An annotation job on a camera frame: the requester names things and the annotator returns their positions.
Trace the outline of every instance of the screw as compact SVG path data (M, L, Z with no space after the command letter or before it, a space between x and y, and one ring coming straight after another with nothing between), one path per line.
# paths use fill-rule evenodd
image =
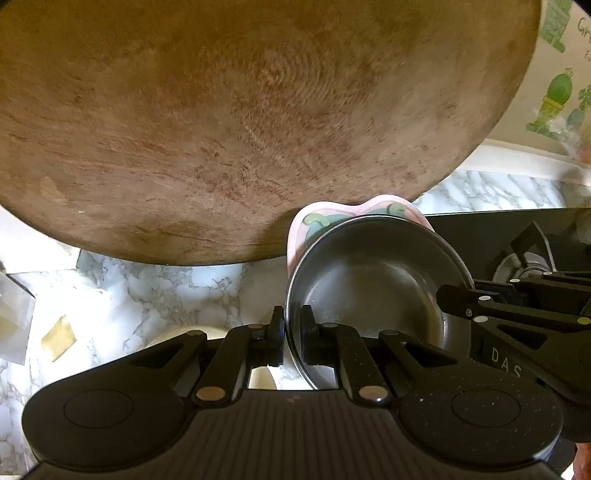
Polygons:
M253 340L262 340L265 337L265 329L259 328L251 332L251 338Z
M222 387L202 387L197 390L197 398L203 401L218 401L226 396L226 391Z
M379 403L387 398L388 390L379 385L366 385L359 389L359 396L364 400Z

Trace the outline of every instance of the round pad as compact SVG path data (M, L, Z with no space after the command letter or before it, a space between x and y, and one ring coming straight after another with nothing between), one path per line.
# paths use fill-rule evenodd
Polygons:
M435 454L477 468L538 459L562 428L551 392L476 362L425 370L402 399L400 419Z
M490 388L475 388L458 393L452 400L452 410L466 423L493 429L509 425L521 407L508 393Z
M72 470L114 470L176 439L184 406L160 373L127 365L114 372L107 364L48 385L29 400L22 429L39 460Z
M465 160L539 18L539 0L11 0L0 203L127 260L284 254L306 204L414 199Z
M67 419L79 427L105 429L125 421L134 402L117 390L90 390L71 398L64 408Z

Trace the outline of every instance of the black stovetop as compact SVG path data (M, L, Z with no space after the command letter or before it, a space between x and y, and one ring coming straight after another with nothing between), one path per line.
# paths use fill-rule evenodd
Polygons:
M492 279L510 253L511 241L532 221L548 238L557 270L591 271L591 247L581 241L587 236L591 242L591 209L501 210L429 215L427 219L480 280Z

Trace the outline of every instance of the stove burner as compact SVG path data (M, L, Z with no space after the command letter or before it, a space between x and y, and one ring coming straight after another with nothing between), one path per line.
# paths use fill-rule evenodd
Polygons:
M530 251L537 249L540 254ZM536 222L523 230L512 242L508 255L501 261L492 277L506 283L512 278L541 277L544 272L556 271L550 243Z
M544 272L551 271L548 262L541 255L525 252L525 265L516 253L507 255L495 270L492 281L506 283L512 278L541 277Z

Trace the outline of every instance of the green cartoon figure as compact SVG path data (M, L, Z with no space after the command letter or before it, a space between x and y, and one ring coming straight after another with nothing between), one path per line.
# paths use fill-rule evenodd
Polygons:
M548 0L544 23L540 27L540 37L560 53L564 52L562 35L570 19L573 0Z
M591 105L591 85L579 91L579 107L575 108L566 119L566 128L571 131L578 130L585 120L585 110Z
M569 100L573 93L573 69L566 69L554 77L548 86L546 96L542 100L538 118L534 122L526 125L530 132L536 132L555 140L559 140L558 132L550 129L550 122L554 120L563 110L564 104Z

